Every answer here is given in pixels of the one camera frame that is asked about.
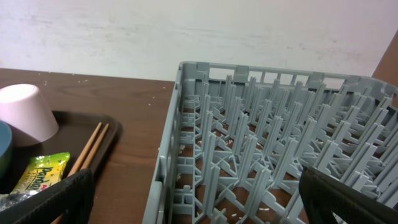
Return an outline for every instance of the green and yellow packet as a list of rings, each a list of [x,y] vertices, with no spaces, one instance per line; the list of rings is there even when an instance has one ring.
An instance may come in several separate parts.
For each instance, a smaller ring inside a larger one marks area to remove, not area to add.
[[[69,158],[69,152],[31,158],[14,190],[0,195],[0,212],[59,182]]]

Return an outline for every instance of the white cup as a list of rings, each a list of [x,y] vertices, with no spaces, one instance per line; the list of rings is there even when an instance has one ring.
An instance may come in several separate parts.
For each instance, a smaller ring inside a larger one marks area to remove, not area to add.
[[[37,86],[11,85],[0,89],[0,120],[12,130],[14,146],[31,146],[51,138],[59,127]]]

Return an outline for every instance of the wooden chopstick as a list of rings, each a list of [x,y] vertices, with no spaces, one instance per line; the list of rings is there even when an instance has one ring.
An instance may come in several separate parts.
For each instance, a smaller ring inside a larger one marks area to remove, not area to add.
[[[97,127],[95,128],[93,134],[91,135],[91,137],[89,138],[88,142],[86,143],[86,146],[83,148],[82,152],[80,153],[79,157],[77,158],[75,164],[73,165],[72,169],[69,171],[68,177],[75,174],[76,172],[78,172],[80,170],[81,164],[83,163],[87,152],[90,150],[91,145],[95,139],[95,137],[98,134],[98,131],[100,130],[102,123],[99,122]]]
[[[68,174],[68,177],[69,177],[70,175],[73,175],[75,172],[77,172],[77,170],[78,170],[79,168],[80,168],[80,169],[86,169],[86,168],[90,165],[91,161],[92,161],[93,158],[94,158],[95,153],[97,152],[97,150],[98,150],[98,148],[99,148],[99,146],[100,146],[102,140],[104,139],[104,136],[105,136],[105,134],[106,134],[106,131],[107,131],[108,128],[109,128],[109,124],[106,124],[106,125],[105,125],[105,128],[102,130],[101,134],[99,134],[98,139],[95,141],[94,146],[91,148],[90,153],[88,154],[88,156],[87,156],[85,162],[84,162],[83,165],[80,167],[81,162],[82,162],[83,159],[86,157],[86,154],[87,154],[88,150],[90,149],[91,144],[93,143],[95,136],[97,135],[98,131],[100,130],[101,125],[102,125],[102,123],[100,122],[100,123],[97,125],[97,127],[95,128],[95,130],[94,130],[93,134],[91,135],[91,137],[89,138],[89,140],[88,140],[86,146],[84,147],[83,151],[80,153],[78,159],[76,160],[75,164],[73,165],[72,169],[70,170],[70,172],[69,172],[69,174]],[[56,218],[51,224],[58,224],[58,223],[60,223],[61,218],[62,218],[62,215],[58,216],[58,218]]]
[[[91,149],[90,153],[88,154],[85,162],[81,166],[81,169],[86,169],[90,165],[91,161],[94,158],[95,153],[97,152],[102,140],[104,139],[104,136],[105,136],[106,131],[108,130],[108,128],[109,128],[109,124],[106,124],[104,129],[102,130],[101,134],[99,134],[97,141],[95,141],[94,146]]]

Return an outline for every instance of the wooden table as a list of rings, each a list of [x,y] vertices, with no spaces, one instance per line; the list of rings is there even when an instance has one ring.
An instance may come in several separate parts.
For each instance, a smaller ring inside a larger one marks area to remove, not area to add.
[[[107,114],[123,134],[96,184],[90,223],[141,223],[174,82],[0,69],[0,88],[38,86],[51,109]]]

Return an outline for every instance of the gray plastic crate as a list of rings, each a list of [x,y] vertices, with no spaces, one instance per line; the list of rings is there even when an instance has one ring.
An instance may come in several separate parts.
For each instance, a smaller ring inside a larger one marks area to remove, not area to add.
[[[214,68],[232,73],[212,78]],[[391,101],[397,93],[369,77],[182,62],[143,223],[171,223],[178,214],[191,223],[264,223],[271,220],[262,220],[259,210],[269,209],[286,223],[303,223],[298,183],[308,166],[393,207],[398,115]],[[186,175],[190,182],[176,189]],[[238,188],[248,192],[245,203],[235,195]],[[287,192],[288,204],[273,190]],[[226,200],[240,217],[216,208]]]

